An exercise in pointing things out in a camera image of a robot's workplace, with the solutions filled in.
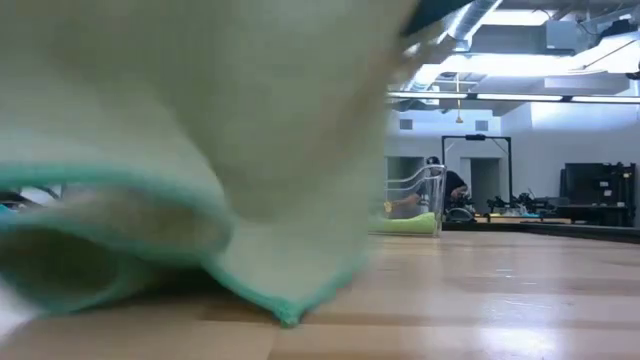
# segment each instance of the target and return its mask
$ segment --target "table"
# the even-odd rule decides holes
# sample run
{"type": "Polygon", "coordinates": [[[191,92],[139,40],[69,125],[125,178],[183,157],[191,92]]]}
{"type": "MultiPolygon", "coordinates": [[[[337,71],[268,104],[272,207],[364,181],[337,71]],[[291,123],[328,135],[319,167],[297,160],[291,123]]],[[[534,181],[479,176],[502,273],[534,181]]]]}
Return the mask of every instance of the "table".
{"type": "Polygon", "coordinates": [[[372,236],[337,298],[282,329],[231,295],[23,326],[3,360],[638,359],[640,246],[520,233],[372,236]]]}

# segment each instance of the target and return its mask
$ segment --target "man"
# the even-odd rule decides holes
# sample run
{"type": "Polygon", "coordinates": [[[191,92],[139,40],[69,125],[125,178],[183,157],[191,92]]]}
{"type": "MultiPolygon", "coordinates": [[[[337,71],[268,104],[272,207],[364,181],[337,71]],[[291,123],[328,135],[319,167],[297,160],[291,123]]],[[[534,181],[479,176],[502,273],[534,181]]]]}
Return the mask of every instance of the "man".
{"type": "MultiPolygon", "coordinates": [[[[439,165],[440,159],[437,156],[432,156],[427,159],[427,165],[439,165]]],[[[457,199],[460,196],[464,195],[464,193],[468,190],[467,184],[462,180],[460,175],[456,174],[454,171],[447,171],[447,178],[445,180],[444,186],[444,208],[449,208],[451,204],[451,199],[457,199]]],[[[420,202],[422,196],[426,192],[425,184],[420,185],[418,190],[406,198],[402,200],[397,200],[393,202],[393,206],[414,206],[420,202]]]]}

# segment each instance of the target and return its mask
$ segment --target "black shirt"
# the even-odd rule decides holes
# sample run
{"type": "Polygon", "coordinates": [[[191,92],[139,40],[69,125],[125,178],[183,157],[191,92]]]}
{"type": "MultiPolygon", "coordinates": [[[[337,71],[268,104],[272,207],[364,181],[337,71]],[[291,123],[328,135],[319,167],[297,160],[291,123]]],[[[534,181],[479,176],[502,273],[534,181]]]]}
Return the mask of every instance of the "black shirt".
{"type": "MultiPolygon", "coordinates": [[[[461,187],[461,186],[466,186],[467,184],[464,182],[464,180],[462,180],[462,178],[460,177],[460,175],[456,174],[455,172],[448,170],[447,171],[447,179],[445,180],[445,185],[444,185],[444,199],[445,202],[449,201],[449,198],[451,197],[451,193],[453,192],[453,190],[461,187]]],[[[426,188],[426,184],[422,184],[419,188],[418,191],[416,191],[416,194],[423,196],[424,193],[426,192],[427,188],[426,188]]]]}

